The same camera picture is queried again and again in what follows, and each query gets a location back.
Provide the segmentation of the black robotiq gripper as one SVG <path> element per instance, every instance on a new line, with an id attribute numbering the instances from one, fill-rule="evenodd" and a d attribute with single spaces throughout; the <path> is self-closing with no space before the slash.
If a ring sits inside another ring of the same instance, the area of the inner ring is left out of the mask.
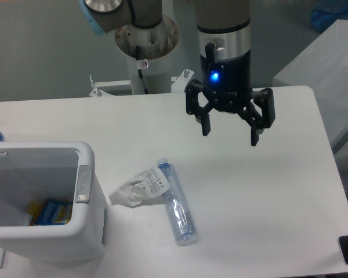
<path id="1" fill-rule="evenodd" d="M 194 115 L 201 124 L 202 135 L 211 130 L 209 112 L 236 114 L 251 127 L 251 145 L 256 146 L 264 129 L 271 128 L 276 119 L 274 94 L 271 88 L 251 90 L 251 52 L 225 60 L 215 59 L 215 43 L 205 45 L 200 56 L 203 84 L 192 79 L 185 87 L 186 112 Z M 202 93 L 208 102 L 200 106 L 198 95 Z"/>

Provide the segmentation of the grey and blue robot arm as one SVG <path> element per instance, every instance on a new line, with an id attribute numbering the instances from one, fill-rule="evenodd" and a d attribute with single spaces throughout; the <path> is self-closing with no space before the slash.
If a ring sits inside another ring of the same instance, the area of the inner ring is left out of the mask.
<path id="1" fill-rule="evenodd" d="M 133 94 L 172 90 L 167 58 L 179 41 L 179 28 L 163 14 L 161 1 L 81 1 L 91 29 L 114 32 L 127 58 Z M 251 144 L 272 126 L 273 91 L 250 84 L 251 11 L 249 1 L 194 1 L 202 79 L 186 85 L 186 112 L 211 130 L 209 113 L 237 114 L 251 128 Z"/>

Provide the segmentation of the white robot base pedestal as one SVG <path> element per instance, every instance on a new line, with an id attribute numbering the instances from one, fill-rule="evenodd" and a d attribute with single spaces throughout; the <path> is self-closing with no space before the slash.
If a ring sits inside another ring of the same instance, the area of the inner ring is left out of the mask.
<path id="1" fill-rule="evenodd" d="M 170 17 L 149 13 L 117 28 L 114 38 L 126 58 L 133 95 L 172 92 L 171 55 L 179 28 Z"/>

